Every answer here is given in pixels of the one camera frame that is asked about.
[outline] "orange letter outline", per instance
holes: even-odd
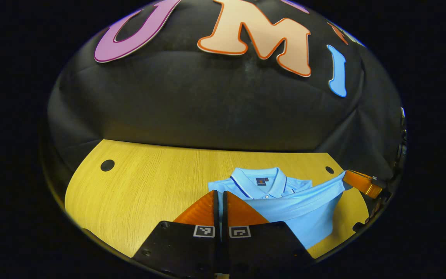
[[[342,34],[342,32],[340,32],[340,30],[338,30],[338,28],[336,28],[336,26],[332,25],[331,23],[327,22],[329,26],[331,26],[331,28],[333,28],[333,31],[335,31],[336,35],[348,46],[347,41],[345,40],[344,35]]]
[[[311,76],[308,36],[311,32],[290,18],[275,24],[254,4],[242,0],[213,0],[221,4],[213,33],[199,39],[197,46],[208,53],[242,55],[249,46],[240,39],[245,26],[259,58],[268,59],[285,41],[283,53],[276,61],[284,69],[299,76]]]

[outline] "black fabric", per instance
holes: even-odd
[[[160,221],[132,260],[169,278],[213,279],[219,239],[194,237],[195,229],[196,225]]]
[[[39,156],[43,172],[48,177],[47,183],[51,192],[55,193],[58,203],[64,205],[68,184],[73,173],[64,163],[52,143],[48,121],[44,119],[41,123],[39,135]]]
[[[400,143],[400,99],[369,50],[345,45],[327,19],[275,0],[255,5],[272,23],[292,18],[311,31],[310,77],[281,68],[276,55],[261,60],[245,29],[244,55],[202,52],[221,5],[184,0],[162,30],[127,57],[100,64],[92,37],[60,74],[48,104],[58,152],[74,171],[103,138],[154,145],[267,152],[327,152],[344,169],[382,179]],[[147,6],[119,32],[134,34]],[[333,62],[327,45],[346,58],[347,96],[331,92]]]

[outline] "wooden table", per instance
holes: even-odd
[[[102,171],[108,159],[115,166]],[[65,208],[80,226],[132,257],[159,221],[173,221],[209,192],[209,182],[228,179],[237,167],[279,167],[288,177],[312,180],[313,186],[343,171],[327,153],[227,152],[102,140],[74,173]],[[308,252],[317,258],[330,251],[367,217],[361,193],[345,191],[333,214],[333,233]]]

